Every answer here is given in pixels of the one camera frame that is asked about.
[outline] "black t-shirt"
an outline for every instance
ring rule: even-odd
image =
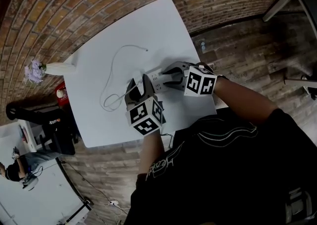
[[[27,164],[25,157],[20,156],[20,160],[21,160],[22,165],[24,167],[25,173],[27,173],[28,172],[28,164]],[[9,179],[11,181],[18,182],[21,180],[19,177],[19,172],[20,172],[19,164],[18,164],[17,160],[15,160],[14,164],[9,165],[8,168],[6,169],[5,177],[6,177],[6,179]]]
[[[138,175],[126,225],[285,224],[289,189],[316,199],[317,147],[280,109],[261,126],[201,118],[180,143]]]

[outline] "black square object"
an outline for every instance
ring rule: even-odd
[[[198,94],[201,80],[202,77],[200,75],[190,72],[188,76],[187,88]]]
[[[152,115],[160,123],[162,123],[162,109],[159,107],[158,103],[155,100],[153,100]]]
[[[212,74],[209,70],[207,70],[205,68],[196,67],[195,69],[199,70],[203,74]]]
[[[136,121],[140,120],[141,118],[144,118],[148,115],[147,108],[145,106],[145,103],[142,103],[136,107],[134,107],[130,111],[130,118],[131,118],[131,124],[135,123]]]
[[[146,135],[147,133],[158,129],[159,126],[155,124],[152,119],[147,118],[141,123],[137,124],[134,128],[137,129],[142,135]]]
[[[205,77],[200,94],[201,95],[211,95],[213,87],[214,87],[214,83],[215,83],[215,78]]]

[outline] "brick wall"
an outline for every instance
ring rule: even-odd
[[[10,101],[54,90],[60,77],[24,83],[24,66],[34,58],[64,61],[119,18],[154,0],[11,0],[0,28],[0,123]],[[173,0],[189,32],[264,13],[274,0]]]

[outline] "white cube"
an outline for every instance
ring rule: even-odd
[[[146,136],[162,128],[163,109],[154,97],[150,97],[127,111],[126,117],[130,126]]]
[[[200,67],[189,67],[185,96],[210,96],[213,93],[217,76]]]

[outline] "red object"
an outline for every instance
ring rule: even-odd
[[[58,90],[61,90],[63,92],[63,97],[62,98],[58,98],[56,93]],[[57,97],[57,101],[58,101],[58,105],[61,107],[65,104],[69,104],[69,99],[68,99],[68,94],[67,94],[67,90],[66,90],[66,86],[65,86],[65,82],[63,81],[62,83],[60,83],[56,88],[55,88],[55,95]]]

